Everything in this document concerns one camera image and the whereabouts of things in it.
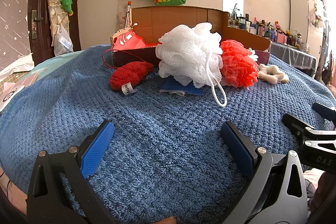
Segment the white fuzzy star clip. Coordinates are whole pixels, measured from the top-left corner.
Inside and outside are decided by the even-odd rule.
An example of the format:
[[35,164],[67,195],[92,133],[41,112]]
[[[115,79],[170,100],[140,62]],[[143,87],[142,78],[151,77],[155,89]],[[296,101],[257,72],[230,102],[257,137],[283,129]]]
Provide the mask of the white fuzzy star clip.
[[275,85],[278,83],[288,83],[289,76],[276,65],[260,64],[259,79]]

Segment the red foam net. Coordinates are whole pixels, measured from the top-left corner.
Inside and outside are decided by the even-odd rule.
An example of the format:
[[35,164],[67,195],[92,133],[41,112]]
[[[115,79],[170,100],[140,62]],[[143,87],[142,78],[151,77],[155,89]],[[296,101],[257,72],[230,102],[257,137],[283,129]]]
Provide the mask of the red foam net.
[[258,56],[254,50],[246,49],[236,40],[223,40],[222,84],[235,88],[248,88],[257,82],[259,76]]

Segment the white mesh bath pouf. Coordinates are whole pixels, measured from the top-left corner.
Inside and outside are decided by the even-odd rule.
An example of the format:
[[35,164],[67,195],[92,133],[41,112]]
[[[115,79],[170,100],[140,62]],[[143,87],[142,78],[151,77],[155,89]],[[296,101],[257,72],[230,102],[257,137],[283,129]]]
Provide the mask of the white mesh bath pouf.
[[221,86],[223,67],[220,47],[221,35],[212,33],[213,25],[199,23],[193,28],[180,24],[158,39],[155,55],[159,62],[160,77],[174,77],[181,85],[211,87],[215,102],[227,106],[227,96]]

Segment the blue cloth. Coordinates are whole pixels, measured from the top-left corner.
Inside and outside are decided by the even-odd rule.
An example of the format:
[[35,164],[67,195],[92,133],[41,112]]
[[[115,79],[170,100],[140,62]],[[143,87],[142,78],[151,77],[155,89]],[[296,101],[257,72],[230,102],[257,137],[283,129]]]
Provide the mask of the blue cloth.
[[203,95],[202,88],[196,88],[192,82],[190,82],[186,86],[183,86],[177,80],[175,80],[173,76],[169,76],[164,79],[163,83],[159,88],[159,92],[176,94],[181,97],[183,97],[186,94],[192,94],[195,96]]

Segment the red fluffy cloth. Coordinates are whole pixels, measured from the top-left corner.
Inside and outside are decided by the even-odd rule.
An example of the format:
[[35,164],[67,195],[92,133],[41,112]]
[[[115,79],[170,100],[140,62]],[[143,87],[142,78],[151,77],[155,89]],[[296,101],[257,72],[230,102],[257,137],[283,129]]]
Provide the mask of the red fluffy cloth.
[[142,83],[153,70],[154,65],[145,61],[127,63],[112,73],[109,86],[125,96],[131,95],[137,91],[136,86]]

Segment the dark covered side table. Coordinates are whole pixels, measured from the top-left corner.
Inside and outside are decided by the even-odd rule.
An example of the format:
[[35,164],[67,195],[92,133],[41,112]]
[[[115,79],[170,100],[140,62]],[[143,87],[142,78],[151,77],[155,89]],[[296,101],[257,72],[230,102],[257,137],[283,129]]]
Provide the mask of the dark covered side table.
[[317,68],[317,59],[314,56],[277,42],[271,42],[270,52],[299,71],[314,77]]

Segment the white wardrobe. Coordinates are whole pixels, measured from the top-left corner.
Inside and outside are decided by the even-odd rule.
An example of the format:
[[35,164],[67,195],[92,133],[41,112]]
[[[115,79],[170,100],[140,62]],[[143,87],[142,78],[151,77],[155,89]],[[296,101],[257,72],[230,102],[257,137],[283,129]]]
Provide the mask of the white wardrobe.
[[320,52],[323,41],[324,5],[321,0],[290,0],[290,31],[301,34],[309,52]]

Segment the blue knitted blanket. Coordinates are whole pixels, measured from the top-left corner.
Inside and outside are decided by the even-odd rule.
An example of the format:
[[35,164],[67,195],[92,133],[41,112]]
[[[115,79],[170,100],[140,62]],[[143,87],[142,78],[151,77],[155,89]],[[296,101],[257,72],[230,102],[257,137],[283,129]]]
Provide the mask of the blue knitted blanket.
[[273,153],[298,146],[281,121],[286,113],[320,130],[333,128],[312,109],[315,102],[335,106],[331,92],[274,56],[269,62],[289,82],[227,86],[226,107],[215,103],[209,87],[201,96],[160,93],[157,73],[135,94],[112,91],[108,61],[105,46],[47,60],[35,68],[37,81],[1,114],[1,167],[22,192],[39,151],[64,152],[109,120],[115,134],[89,182],[121,223],[169,216],[215,223],[244,185],[220,135],[225,121]]

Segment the plastic bag on door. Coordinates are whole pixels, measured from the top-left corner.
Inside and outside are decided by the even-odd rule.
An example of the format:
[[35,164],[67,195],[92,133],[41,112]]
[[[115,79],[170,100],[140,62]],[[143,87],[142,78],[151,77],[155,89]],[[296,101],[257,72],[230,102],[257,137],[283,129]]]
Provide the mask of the plastic bag on door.
[[68,31],[63,27],[62,24],[59,24],[58,30],[54,37],[54,55],[60,56],[73,51],[74,46],[72,44],[72,40],[69,36]]

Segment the red cardboard box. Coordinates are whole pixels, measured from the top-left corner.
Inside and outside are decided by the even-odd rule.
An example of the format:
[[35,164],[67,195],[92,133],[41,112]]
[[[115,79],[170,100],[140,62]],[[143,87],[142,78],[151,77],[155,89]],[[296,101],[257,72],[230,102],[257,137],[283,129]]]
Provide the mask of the red cardboard box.
[[159,38],[176,26],[184,24],[190,28],[199,23],[212,24],[212,33],[222,40],[236,40],[258,55],[258,63],[267,65],[270,58],[270,41],[246,30],[229,26],[229,13],[216,9],[193,6],[151,6],[131,10],[131,22],[136,25],[130,32],[111,39],[112,64],[121,67],[132,61],[146,61],[158,67],[155,46]]

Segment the orange white stick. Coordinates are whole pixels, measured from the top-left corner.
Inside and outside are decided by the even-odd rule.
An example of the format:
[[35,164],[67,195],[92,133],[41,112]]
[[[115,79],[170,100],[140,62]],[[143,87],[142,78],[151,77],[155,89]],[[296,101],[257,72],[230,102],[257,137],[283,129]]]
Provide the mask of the orange white stick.
[[129,27],[131,25],[131,1],[127,2],[127,7],[126,7],[126,21],[125,21],[125,26]]

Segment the green plush toy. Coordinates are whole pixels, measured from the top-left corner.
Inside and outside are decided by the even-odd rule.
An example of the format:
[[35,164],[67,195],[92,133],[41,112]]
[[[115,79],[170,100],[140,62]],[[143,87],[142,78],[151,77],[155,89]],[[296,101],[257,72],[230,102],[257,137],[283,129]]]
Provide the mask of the green plush toy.
[[72,16],[72,0],[60,0],[61,8],[69,15]]

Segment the beige hanging door organizer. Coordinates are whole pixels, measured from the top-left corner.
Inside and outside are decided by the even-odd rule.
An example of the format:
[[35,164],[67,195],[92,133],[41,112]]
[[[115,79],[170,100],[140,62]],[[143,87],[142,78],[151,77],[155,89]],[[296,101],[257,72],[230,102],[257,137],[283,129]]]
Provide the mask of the beige hanging door organizer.
[[51,46],[54,46],[54,38],[58,30],[59,24],[62,24],[63,27],[69,32],[69,16],[68,13],[61,7],[60,0],[47,0],[48,3],[48,12],[50,20],[50,30],[52,42]]

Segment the dark brown door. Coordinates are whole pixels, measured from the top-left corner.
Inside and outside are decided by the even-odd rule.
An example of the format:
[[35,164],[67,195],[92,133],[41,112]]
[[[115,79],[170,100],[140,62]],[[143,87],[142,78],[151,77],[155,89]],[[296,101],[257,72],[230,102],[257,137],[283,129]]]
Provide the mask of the dark brown door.
[[[70,16],[70,38],[74,51],[81,50],[79,38],[79,23],[77,15],[77,0],[72,0],[74,14]],[[52,34],[50,30],[50,16],[47,0],[28,0],[27,24],[29,30],[30,50],[34,64],[54,57],[54,49],[51,47]]]

